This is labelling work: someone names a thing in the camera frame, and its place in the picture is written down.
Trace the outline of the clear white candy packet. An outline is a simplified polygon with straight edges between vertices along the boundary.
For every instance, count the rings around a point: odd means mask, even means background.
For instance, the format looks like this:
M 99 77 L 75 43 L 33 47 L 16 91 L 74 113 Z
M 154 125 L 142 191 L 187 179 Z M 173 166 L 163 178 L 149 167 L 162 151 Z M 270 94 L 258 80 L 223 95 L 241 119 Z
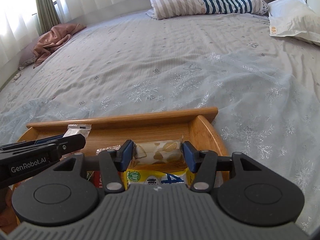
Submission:
M 67 127 L 67 131 L 63 135 L 63 137 L 69 137 L 76 134 L 81 134 L 87 139 L 89 133 L 91 131 L 92 126 L 90 124 L 69 124 Z

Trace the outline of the yellow snack packet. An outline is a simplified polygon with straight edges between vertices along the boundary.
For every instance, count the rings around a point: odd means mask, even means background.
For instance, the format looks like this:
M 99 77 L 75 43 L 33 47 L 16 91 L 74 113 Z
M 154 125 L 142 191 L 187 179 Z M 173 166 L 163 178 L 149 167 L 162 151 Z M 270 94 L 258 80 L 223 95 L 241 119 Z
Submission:
M 181 171 L 166 173 L 152 170 L 135 170 L 128 169 L 121 173 L 125 189 L 127 190 L 132 184 L 161 185 L 161 184 L 186 184 L 190 187 L 195 178 L 195 174 L 188 168 Z

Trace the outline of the cream nougat snack packet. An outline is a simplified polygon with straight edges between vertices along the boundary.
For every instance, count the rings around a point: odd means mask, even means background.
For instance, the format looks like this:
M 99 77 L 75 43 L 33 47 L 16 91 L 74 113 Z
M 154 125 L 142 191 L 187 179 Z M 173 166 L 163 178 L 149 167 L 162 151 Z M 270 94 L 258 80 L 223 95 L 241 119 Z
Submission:
M 127 140 L 122 145 L 99 148 L 96 150 L 96 155 L 104 151 L 113 153 L 116 155 L 117 162 L 128 164 L 130 168 L 174 163 L 183 158 L 180 150 L 182 142 L 182 139 L 148 142 Z

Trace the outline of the large red peanut bag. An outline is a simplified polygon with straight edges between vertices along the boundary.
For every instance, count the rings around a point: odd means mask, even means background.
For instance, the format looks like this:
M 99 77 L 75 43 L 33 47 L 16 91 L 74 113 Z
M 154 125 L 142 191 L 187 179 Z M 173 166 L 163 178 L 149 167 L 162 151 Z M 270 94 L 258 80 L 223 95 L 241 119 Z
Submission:
M 87 171 L 87 180 L 97 188 L 103 187 L 100 171 Z

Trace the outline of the wooden serving tray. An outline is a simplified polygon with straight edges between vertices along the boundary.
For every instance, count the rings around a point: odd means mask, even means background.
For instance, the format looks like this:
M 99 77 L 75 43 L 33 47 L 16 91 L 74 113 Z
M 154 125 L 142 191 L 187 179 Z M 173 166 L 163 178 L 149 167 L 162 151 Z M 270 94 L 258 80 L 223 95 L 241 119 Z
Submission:
M 228 152 L 222 139 L 212 126 L 217 116 L 216 107 L 161 113 L 146 113 L 84 120 L 38 122 L 28 124 L 20 141 L 31 141 L 58 135 L 67 130 L 68 124 L 90 124 L 92 130 L 80 152 L 71 156 L 71 171 L 53 173 L 60 182 L 55 193 L 69 192 L 75 209 L 84 206 L 86 197 L 95 192 L 97 199 L 104 196 L 104 189 L 87 180 L 87 171 L 100 171 L 96 150 L 107 146 L 134 142 L 177 140 L 189 141 L 197 150 L 212 150 L 219 156 Z

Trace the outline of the purple pillow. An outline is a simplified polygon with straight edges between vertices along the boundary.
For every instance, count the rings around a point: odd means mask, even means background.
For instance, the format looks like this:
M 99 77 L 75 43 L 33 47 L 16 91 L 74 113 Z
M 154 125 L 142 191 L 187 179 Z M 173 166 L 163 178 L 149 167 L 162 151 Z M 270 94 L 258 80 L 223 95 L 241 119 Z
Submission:
M 22 50 L 22 54 L 19 60 L 19 65 L 18 65 L 19 69 L 35 63 L 36 56 L 33 50 L 34 50 L 34 47 L 37 45 L 37 43 L 38 43 L 38 39 L 35 39 Z

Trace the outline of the blue snowflake bedspread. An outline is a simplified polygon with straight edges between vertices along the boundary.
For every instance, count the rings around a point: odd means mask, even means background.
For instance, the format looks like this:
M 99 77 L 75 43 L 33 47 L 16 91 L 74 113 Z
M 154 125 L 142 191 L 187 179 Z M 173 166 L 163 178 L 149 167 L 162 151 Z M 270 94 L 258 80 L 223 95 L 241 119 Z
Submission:
M 319 227 L 319 48 L 269 35 L 265 16 L 144 12 L 87 27 L 1 90 L 1 143 L 30 122 L 217 107 L 213 125 L 305 194 Z

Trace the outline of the pink crumpled cloth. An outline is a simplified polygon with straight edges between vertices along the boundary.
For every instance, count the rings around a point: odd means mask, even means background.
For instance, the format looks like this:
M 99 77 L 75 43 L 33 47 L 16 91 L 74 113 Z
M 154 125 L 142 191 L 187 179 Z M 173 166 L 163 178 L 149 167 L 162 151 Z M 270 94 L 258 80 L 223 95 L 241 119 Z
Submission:
M 86 27 L 86 25 L 76 23 L 58 24 L 40 36 L 33 48 L 33 54 L 35 55 L 34 68 L 44 63 L 50 55 L 64 46 L 73 35 L 84 30 Z

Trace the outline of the green curtain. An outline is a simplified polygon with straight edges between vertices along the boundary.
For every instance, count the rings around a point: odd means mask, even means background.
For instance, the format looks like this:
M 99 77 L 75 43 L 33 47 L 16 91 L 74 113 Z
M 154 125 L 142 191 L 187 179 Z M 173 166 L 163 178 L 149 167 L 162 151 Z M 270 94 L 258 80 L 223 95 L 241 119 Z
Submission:
M 37 17 L 42 34 L 50 31 L 53 26 L 61 23 L 55 10 L 53 0 L 35 0 L 37 6 Z

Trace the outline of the striped pillow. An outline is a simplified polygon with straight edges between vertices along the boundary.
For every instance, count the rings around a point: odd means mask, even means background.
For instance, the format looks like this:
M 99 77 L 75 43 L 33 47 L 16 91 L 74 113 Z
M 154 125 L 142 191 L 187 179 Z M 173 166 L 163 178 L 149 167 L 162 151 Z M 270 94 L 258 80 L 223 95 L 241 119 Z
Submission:
M 269 11 L 264 0 L 150 0 L 150 3 L 152 9 L 146 14 L 156 20 L 186 15 L 266 15 Z

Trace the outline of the white pillow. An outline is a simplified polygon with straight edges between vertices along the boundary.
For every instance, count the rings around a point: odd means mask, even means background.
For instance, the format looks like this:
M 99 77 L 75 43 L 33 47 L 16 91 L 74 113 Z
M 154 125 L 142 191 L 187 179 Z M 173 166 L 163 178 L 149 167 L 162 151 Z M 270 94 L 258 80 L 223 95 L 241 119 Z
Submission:
M 292 37 L 319 46 L 319 15 L 305 0 L 275 0 L 268 3 L 270 36 Z

